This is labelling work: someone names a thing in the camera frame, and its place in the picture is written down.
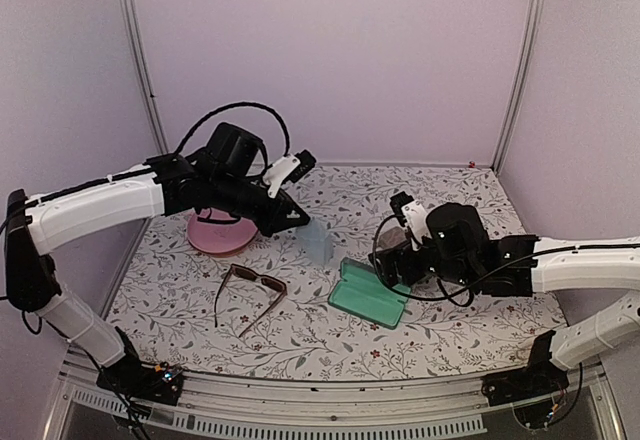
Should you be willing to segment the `brown sunglasses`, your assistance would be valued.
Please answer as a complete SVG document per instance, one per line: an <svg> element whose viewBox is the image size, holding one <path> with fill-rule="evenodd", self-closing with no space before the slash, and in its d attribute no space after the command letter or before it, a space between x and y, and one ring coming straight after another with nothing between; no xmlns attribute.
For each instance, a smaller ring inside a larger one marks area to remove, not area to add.
<svg viewBox="0 0 640 440"><path fill-rule="evenodd" d="M230 305L232 299L239 298L246 307L237 307L241 311L239 322L241 330L236 334L238 338L246 336L266 319L288 294L287 283L271 275L258 273L244 265L231 264L222 277L222 281L214 296L212 313L215 328L222 326L219 313L219 301L225 292L228 296L228 306L223 309L223 316L232 313Z"/></svg>

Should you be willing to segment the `grey glasses case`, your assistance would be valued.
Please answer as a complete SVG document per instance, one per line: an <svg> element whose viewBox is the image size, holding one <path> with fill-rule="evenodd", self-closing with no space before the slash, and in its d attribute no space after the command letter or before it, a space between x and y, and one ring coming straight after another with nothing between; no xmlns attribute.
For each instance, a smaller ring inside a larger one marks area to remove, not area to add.
<svg viewBox="0 0 640 440"><path fill-rule="evenodd" d="M405 230L400 226L394 226L392 228L382 231L376 242L377 250L387 250L398 247L407 240Z"/></svg>

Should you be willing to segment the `blue glasses case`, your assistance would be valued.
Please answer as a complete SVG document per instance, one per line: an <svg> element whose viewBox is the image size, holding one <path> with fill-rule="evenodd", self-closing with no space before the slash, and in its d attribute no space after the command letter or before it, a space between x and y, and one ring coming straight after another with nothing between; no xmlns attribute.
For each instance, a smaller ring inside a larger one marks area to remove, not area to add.
<svg viewBox="0 0 640 440"><path fill-rule="evenodd" d="M387 329L394 330L403 315L411 292L403 285L387 289L372 266L344 257L340 263L340 280L329 295L328 304Z"/></svg>

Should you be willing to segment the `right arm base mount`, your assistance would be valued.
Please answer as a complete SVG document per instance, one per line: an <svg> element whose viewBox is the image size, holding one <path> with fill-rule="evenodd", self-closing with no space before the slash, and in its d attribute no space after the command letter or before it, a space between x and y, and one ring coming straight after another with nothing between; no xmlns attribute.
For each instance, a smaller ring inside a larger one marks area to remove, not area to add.
<svg viewBox="0 0 640 440"><path fill-rule="evenodd" d="M529 359L524 367L485 375L481 392L490 406L498 406L530 400L539 396L566 394L569 386L567 373L550 361L551 340L554 331L538 336L532 345ZM547 398L537 405L517 407L516 420L529 429L549 427L560 409L560 400Z"/></svg>

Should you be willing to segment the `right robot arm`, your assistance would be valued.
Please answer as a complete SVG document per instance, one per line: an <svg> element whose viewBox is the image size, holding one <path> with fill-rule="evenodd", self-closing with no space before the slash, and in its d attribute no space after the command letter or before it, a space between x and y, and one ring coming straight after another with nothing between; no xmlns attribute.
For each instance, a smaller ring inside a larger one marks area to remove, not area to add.
<svg viewBox="0 0 640 440"><path fill-rule="evenodd" d="M639 333L639 240L568 241L537 235L490 239L476 208L446 203L431 211L410 197L392 203L405 239L372 248L369 259L382 285L412 286L432 276L456 285L442 294L531 297L564 290L612 289L624 296L590 317L537 336L517 387L537 396L556 371L612 350Z"/></svg>

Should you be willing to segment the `small blue cleaning cloth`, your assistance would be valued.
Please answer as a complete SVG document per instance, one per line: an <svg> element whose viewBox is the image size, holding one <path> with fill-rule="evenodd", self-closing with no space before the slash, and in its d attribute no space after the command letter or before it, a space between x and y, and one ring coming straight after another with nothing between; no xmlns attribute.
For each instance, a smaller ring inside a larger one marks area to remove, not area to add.
<svg viewBox="0 0 640 440"><path fill-rule="evenodd" d="M333 241L327 227L318 219L296 228L296 236L306 256L318 265L327 265L333 257Z"/></svg>

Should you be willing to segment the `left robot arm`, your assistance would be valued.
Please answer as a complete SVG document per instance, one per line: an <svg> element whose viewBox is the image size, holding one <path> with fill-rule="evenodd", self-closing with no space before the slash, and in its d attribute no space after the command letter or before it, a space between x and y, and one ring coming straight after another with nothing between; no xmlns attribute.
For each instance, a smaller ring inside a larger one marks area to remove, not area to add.
<svg viewBox="0 0 640 440"><path fill-rule="evenodd" d="M144 163L59 192L8 197L4 226L6 297L34 313L109 369L128 394L148 386L146 368L136 362L116 328L100 319L56 278L53 252L87 235L134 220L187 210L216 210L231 220L250 220L267 237L309 223L286 193L285 183L302 179L316 164L307 150L286 153L249 172L264 157L264 142L229 123L219 124L207 144L190 155L150 158Z"/></svg>

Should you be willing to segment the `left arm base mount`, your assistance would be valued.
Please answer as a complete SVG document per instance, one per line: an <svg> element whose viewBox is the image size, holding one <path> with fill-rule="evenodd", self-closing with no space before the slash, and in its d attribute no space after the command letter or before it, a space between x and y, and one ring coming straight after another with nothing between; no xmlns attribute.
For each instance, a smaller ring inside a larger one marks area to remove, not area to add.
<svg viewBox="0 0 640 440"><path fill-rule="evenodd" d="M184 385L184 369L167 362L143 362L127 335L119 328L116 332L124 344L124 357L110 367L102 367L96 385L127 399L176 406Z"/></svg>

